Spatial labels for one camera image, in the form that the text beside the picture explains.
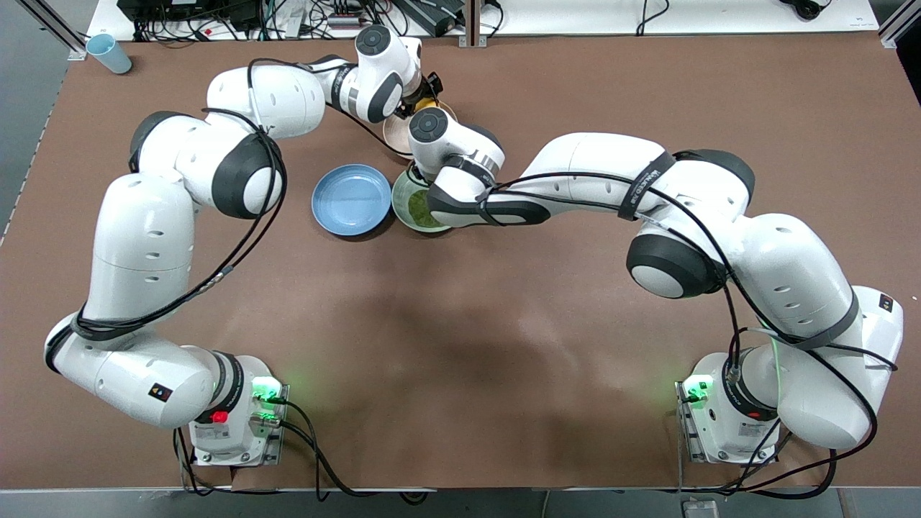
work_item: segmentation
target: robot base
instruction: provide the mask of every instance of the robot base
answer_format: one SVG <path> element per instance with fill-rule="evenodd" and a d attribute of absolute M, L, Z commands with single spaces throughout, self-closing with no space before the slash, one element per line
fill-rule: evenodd
<path fill-rule="evenodd" d="M 244 371 L 242 396 L 227 413 L 227 421 L 189 424 L 197 465 L 277 465 L 281 457 L 284 429 L 252 417 L 262 414 L 284 419 L 287 406 L 272 405 L 255 397 L 253 380 L 272 377 L 261 360 L 252 356 L 237 356 L 237 360 Z M 286 399 L 288 385 L 279 386 L 278 392 L 277 397 Z"/>
<path fill-rule="evenodd" d="M 702 397 L 695 403 L 681 404 L 680 418 L 691 462 L 747 464 L 776 420 L 749 418 L 730 403 L 721 381 L 727 357 L 727 353 L 709 354 L 694 366 L 691 376 L 675 383 L 682 401 Z M 771 433 L 755 455 L 756 462 L 774 454 L 779 435 L 779 430 Z"/>

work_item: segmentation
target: black square label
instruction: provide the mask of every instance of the black square label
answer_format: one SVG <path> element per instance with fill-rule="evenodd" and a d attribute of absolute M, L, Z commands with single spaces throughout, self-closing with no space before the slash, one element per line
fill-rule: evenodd
<path fill-rule="evenodd" d="M 154 386 L 150 387 L 150 392 L 147 394 L 166 403 L 166 401 L 172 395 L 172 390 L 159 383 L 154 383 Z"/>
<path fill-rule="evenodd" d="M 885 293 L 880 294 L 880 307 L 882 309 L 886 310 L 887 312 L 892 312 L 892 304 L 892 297 L 886 295 Z"/>

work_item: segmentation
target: metal frame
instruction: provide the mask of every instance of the metal frame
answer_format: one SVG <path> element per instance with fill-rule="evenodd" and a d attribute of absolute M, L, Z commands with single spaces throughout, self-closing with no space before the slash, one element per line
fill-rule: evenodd
<path fill-rule="evenodd" d="M 70 49 L 67 61 L 83 61 L 87 59 L 87 43 L 84 41 L 83 36 L 80 36 L 74 28 L 67 25 L 61 15 L 44 0 L 16 0 L 16 2 L 23 9 L 26 9 L 55 39 Z"/>
<path fill-rule="evenodd" d="M 466 0 L 463 6 L 464 34 L 458 38 L 462 49 L 486 48 L 486 36 L 480 32 L 480 14 L 483 5 L 480 0 Z"/>
<path fill-rule="evenodd" d="M 880 25 L 882 46 L 894 49 L 895 43 L 921 18 L 921 0 L 908 0 Z"/>

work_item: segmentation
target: gray floor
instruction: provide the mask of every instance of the gray floor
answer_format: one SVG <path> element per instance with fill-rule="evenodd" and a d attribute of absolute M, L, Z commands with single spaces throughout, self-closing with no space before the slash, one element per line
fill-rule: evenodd
<path fill-rule="evenodd" d="M 878 17 L 885 19 L 901 2 L 875 0 Z M 53 0 L 74 27 L 83 30 L 92 16 L 95 0 Z M 54 105 L 66 71 L 66 51 L 17 4 L 0 2 L 0 230 L 13 210 L 47 115 Z M 785 518 L 916 518 L 921 509 L 921 489 L 848 489 L 842 498 L 829 491 L 805 501 L 770 500 L 739 495 L 718 499 L 720 514 L 728 517 Z M 318 504 L 311 493 L 277 496 L 216 494 L 201 499 L 171 491 L 0 491 L 0 518 L 36 516 L 95 516 L 134 518 L 259 515 L 274 516 L 377 516 L 471 518 L 533 516 L 541 514 L 544 493 L 527 489 L 442 491 L 417 508 L 395 495 L 354 500 L 333 495 Z M 552 493 L 547 516 L 630 516 L 678 518 L 688 497 L 655 491 L 587 491 Z"/>

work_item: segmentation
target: green food in bowl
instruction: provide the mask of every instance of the green food in bowl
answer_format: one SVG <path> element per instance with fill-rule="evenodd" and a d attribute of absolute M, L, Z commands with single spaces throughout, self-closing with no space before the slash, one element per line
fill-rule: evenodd
<path fill-rule="evenodd" d="M 428 210 L 428 202 L 426 201 L 426 196 L 428 195 L 428 189 L 422 191 L 416 191 L 411 194 L 409 197 L 409 202 L 406 204 L 409 208 L 409 215 L 413 218 L 413 223 L 420 227 L 425 227 L 427 229 L 434 229 L 437 227 L 443 227 L 437 219 L 432 218 L 432 213 Z"/>

